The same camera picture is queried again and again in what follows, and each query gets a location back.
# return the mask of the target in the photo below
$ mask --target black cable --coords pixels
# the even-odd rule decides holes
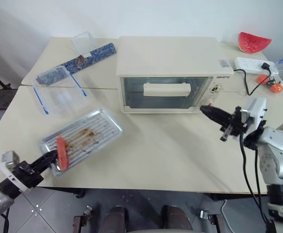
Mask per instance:
[[[244,73],[244,83],[245,83],[245,87],[246,87],[246,92],[247,95],[251,96],[253,94],[253,92],[265,81],[267,80],[270,76],[271,76],[271,71],[270,69],[267,69],[267,71],[269,72],[269,75],[263,79],[252,91],[251,93],[249,93],[249,89],[248,89],[248,85],[247,85],[247,81],[246,81],[246,71],[243,69],[235,69],[234,71],[242,71]]]
[[[265,216],[265,214],[263,214],[261,206],[259,205],[256,196],[253,194],[252,188],[251,188],[251,186],[249,184],[249,181],[248,181],[248,177],[247,177],[247,173],[246,173],[246,161],[247,161],[247,158],[246,158],[246,153],[245,153],[244,144],[243,144],[243,137],[244,137],[244,133],[241,133],[239,135],[239,145],[240,145],[240,150],[242,151],[242,155],[243,155],[243,173],[244,173],[244,178],[245,178],[245,181],[246,181],[246,185],[247,185],[247,187],[248,187],[248,189],[250,191],[250,194],[252,195],[252,198],[253,198],[254,202],[258,206],[258,208],[259,208],[259,210],[260,210],[260,212],[262,214],[262,219],[264,221],[267,217]]]
[[[1,216],[5,219],[3,233],[8,233],[8,230],[9,230],[9,220],[8,220],[9,211],[10,211],[10,208],[7,209],[6,215],[1,214]]]
[[[263,212],[263,207],[262,207],[262,200],[261,200],[261,191],[260,191],[260,184],[259,184],[259,176],[258,176],[258,149],[255,150],[255,155],[254,155],[254,172],[256,175],[256,183],[257,183],[257,189],[258,189],[258,200],[259,200],[259,206],[260,206],[260,213],[263,218],[263,221],[265,223],[269,222],[268,218],[265,216]]]

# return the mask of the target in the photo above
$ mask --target oven door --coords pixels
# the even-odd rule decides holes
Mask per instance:
[[[189,109],[197,106],[212,78],[122,77],[124,107],[138,109],[140,113],[142,109],[150,112],[156,112],[156,109]]]

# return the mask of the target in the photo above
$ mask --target red watermelon slice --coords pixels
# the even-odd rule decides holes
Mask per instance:
[[[249,33],[241,32],[238,35],[238,46],[245,53],[255,53],[264,50],[270,43],[271,39],[259,37]]]

